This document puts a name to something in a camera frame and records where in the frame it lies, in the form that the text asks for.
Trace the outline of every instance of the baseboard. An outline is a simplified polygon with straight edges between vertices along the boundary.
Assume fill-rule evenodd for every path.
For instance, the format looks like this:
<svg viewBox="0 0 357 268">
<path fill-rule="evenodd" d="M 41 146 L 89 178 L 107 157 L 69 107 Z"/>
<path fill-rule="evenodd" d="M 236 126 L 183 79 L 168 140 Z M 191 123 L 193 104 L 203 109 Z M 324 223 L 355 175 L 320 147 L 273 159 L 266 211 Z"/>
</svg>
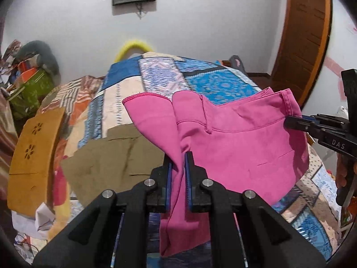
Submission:
<svg viewBox="0 0 357 268">
<path fill-rule="evenodd" d="M 270 75 L 266 72 L 247 72 L 248 77 L 266 77 L 270 78 Z"/>
</svg>

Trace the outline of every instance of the door frame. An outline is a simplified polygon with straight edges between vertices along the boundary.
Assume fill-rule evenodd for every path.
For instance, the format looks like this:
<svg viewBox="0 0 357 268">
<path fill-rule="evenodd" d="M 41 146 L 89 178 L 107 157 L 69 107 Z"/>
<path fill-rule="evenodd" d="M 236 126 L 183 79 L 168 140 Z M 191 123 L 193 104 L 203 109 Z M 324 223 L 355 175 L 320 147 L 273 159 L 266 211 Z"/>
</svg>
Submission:
<svg viewBox="0 0 357 268">
<path fill-rule="evenodd" d="M 283 33 L 281 35 L 279 51 L 276 56 L 275 64 L 274 64 L 273 71 L 271 74 L 272 78 L 274 77 L 274 74 L 278 68 L 278 61 L 282 57 L 283 46 L 284 46 L 286 35 L 287 35 L 287 25 L 289 23 L 290 7 L 291 7 L 291 0 L 287 0 L 284 28 L 283 28 Z M 330 39 L 331 23 L 332 23 L 332 0 L 325 0 L 325 19 L 324 19 L 324 27 L 322 30 L 321 44 L 319 46 L 317 57 L 316 57 L 314 66 L 312 68 L 309 80 L 303 90 L 301 98 L 298 100 L 298 104 L 300 105 L 301 108 L 303 108 L 304 105 L 306 104 L 307 99 L 309 98 L 309 96 L 313 90 L 315 82 L 318 78 L 318 75 L 320 74 L 322 65 L 324 63 L 324 58 L 326 55 L 328 41 Z"/>
</svg>

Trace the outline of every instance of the pink cloth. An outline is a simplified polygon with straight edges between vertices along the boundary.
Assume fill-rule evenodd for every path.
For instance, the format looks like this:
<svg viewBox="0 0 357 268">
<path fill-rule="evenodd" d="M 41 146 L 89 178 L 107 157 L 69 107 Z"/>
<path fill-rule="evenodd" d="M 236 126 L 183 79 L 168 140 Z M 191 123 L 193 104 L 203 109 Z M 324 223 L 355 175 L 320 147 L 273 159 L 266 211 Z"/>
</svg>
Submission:
<svg viewBox="0 0 357 268">
<path fill-rule="evenodd" d="M 207 214 L 188 210 L 183 158 L 227 189 L 252 189 L 267 203 L 284 197 L 308 169 L 303 132 L 286 130 L 286 116 L 300 116 L 292 92 L 267 88 L 216 106 L 205 96 L 179 91 L 166 97 L 141 93 L 123 100 L 138 130 L 173 161 L 170 212 L 161 216 L 160 253 L 170 256 L 210 239 Z"/>
</svg>

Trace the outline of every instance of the waistband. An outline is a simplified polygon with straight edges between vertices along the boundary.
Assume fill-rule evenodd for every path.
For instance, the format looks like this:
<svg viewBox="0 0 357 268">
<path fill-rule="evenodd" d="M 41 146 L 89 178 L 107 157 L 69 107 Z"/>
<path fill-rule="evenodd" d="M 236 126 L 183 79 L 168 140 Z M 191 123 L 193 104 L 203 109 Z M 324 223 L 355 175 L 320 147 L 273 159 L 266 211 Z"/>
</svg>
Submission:
<svg viewBox="0 0 357 268">
<path fill-rule="evenodd" d="M 301 116 L 290 89 L 273 92 L 267 88 L 255 95 L 223 105 L 211 103 L 192 91 L 178 91 L 172 96 L 177 124 L 197 122 L 205 130 L 242 132 L 266 127 L 286 116 Z"/>
</svg>

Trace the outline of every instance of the olive green cloth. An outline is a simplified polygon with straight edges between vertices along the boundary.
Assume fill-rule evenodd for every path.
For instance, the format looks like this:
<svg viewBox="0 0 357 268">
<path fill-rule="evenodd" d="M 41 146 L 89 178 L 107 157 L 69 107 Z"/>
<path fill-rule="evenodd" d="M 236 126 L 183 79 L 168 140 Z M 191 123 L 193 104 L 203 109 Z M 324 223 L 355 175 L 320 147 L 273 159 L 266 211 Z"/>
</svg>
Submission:
<svg viewBox="0 0 357 268">
<path fill-rule="evenodd" d="M 164 155 L 128 124 L 109 129 L 106 138 L 89 140 L 61 166 L 79 202 L 87 206 L 105 189 L 127 191 L 149 178 Z"/>
</svg>

